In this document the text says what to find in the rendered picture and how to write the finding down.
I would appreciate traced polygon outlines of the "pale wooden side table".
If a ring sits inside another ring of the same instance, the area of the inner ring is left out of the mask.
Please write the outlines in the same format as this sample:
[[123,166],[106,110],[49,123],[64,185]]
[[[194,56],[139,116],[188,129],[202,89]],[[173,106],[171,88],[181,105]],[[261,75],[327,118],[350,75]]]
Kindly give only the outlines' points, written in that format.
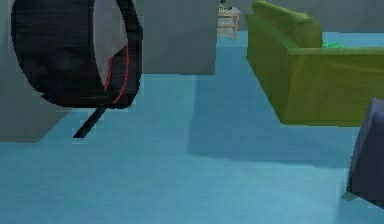
[[237,40],[240,14],[240,10],[236,7],[220,9],[218,11],[217,36]]

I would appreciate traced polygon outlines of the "green sofa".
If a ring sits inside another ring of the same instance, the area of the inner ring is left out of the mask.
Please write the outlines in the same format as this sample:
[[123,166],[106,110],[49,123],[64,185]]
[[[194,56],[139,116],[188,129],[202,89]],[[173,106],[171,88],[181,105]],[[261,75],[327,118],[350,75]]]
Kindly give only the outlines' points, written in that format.
[[384,99],[384,48],[324,46],[314,17],[252,3],[247,60],[285,125],[358,126]]

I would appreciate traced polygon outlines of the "black round chair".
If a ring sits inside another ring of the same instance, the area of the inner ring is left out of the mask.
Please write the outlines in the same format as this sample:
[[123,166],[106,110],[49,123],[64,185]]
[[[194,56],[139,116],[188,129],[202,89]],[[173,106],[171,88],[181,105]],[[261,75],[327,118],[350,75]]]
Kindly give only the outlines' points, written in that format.
[[96,63],[96,0],[15,0],[11,36],[31,87],[48,102],[95,112],[74,135],[85,137],[108,109],[132,105],[142,74],[143,29],[132,0],[112,0],[127,43],[107,58],[107,77]]

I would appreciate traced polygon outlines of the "green cushion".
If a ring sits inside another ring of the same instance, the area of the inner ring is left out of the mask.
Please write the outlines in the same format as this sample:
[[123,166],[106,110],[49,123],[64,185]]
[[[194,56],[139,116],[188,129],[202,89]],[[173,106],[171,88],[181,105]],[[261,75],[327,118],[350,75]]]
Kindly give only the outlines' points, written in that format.
[[347,48],[347,46],[338,42],[325,41],[322,43],[321,48]]

